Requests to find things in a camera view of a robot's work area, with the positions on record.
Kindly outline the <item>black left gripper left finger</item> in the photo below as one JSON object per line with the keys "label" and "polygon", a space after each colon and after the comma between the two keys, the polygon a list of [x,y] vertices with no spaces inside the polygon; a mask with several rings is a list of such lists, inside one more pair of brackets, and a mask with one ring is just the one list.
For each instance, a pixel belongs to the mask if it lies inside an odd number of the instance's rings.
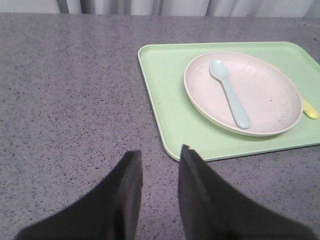
{"label": "black left gripper left finger", "polygon": [[128,151],[90,192],[19,232],[18,240],[133,240],[141,206],[141,151]]}

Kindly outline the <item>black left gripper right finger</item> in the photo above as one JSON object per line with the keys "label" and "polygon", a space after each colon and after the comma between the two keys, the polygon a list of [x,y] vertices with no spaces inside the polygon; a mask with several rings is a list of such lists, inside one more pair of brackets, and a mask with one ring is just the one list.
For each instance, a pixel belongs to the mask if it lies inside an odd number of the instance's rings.
{"label": "black left gripper right finger", "polygon": [[305,225],[249,199],[183,145],[178,201],[187,240],[314,240]]}

